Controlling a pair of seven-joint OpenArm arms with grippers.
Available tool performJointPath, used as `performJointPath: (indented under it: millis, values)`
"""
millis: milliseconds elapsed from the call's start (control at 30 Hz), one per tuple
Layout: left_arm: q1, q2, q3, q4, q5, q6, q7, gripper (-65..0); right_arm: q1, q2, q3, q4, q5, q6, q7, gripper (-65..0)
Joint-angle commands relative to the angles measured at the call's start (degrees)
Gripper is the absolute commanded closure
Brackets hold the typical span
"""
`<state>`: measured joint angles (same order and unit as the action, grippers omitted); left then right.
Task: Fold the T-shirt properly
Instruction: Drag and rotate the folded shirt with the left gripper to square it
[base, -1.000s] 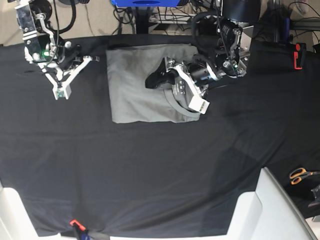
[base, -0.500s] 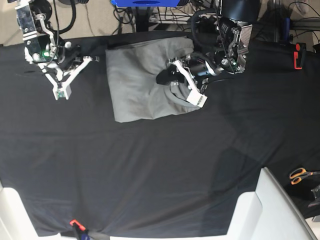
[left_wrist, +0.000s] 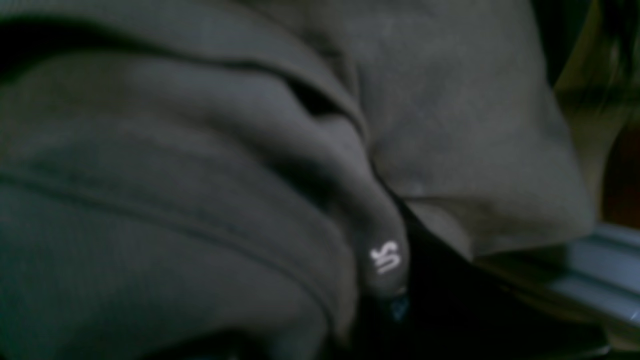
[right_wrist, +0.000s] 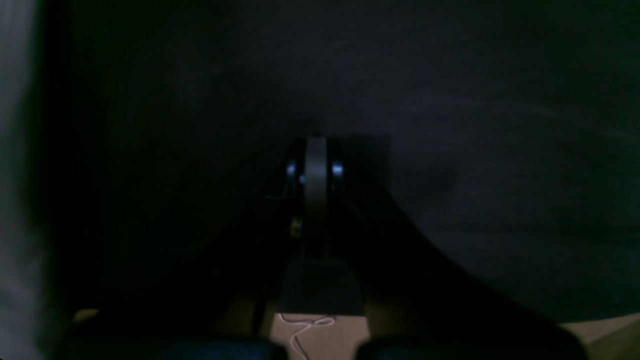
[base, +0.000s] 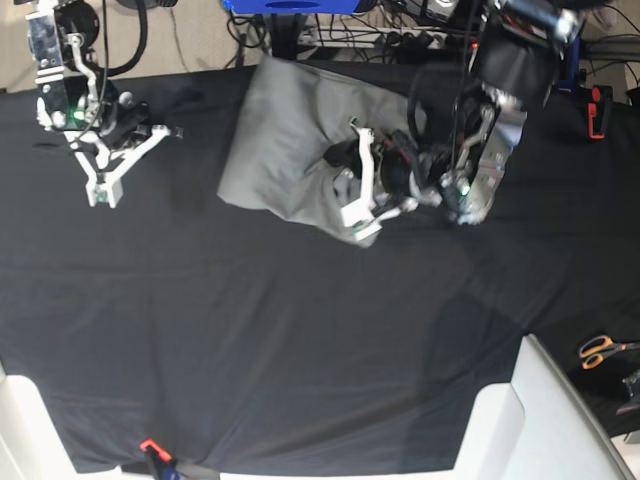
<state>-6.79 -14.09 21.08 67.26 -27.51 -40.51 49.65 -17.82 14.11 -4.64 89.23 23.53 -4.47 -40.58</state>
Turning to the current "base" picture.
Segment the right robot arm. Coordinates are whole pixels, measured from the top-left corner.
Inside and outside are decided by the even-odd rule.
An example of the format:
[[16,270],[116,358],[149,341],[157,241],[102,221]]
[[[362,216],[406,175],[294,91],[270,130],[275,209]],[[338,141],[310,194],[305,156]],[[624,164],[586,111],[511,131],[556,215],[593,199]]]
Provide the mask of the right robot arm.
[[139,38],[132,57],[113,67],[99,60],[94,44],[106,41],[107,13],[86,1],[35,1],[26,17],[27,40],[36,66],[36,118],[62,135],[86,175],[90,206],[115,208],[124,176],[179,127],[158,123],[149,105],[119,91],[113,77],[129,72],[145,52],[148,7],[137,1]]

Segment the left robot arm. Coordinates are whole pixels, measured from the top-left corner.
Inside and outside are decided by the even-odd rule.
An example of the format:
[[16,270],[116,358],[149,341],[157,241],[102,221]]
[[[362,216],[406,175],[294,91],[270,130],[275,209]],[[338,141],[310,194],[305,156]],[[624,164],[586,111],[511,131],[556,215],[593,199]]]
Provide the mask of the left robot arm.
[[519,144],[527,111],[545,103],[583,14],[554,1],[494,1],[479,41],[463,53],[463,74],[448,143],[427,138],[416,123],[419,83],[407,102],[408,130],[350,127],[343,157],[350,185],[340,220],[364,243],[383,223],[419,206],[443,206],[457,225],[488,216],[507,161]]

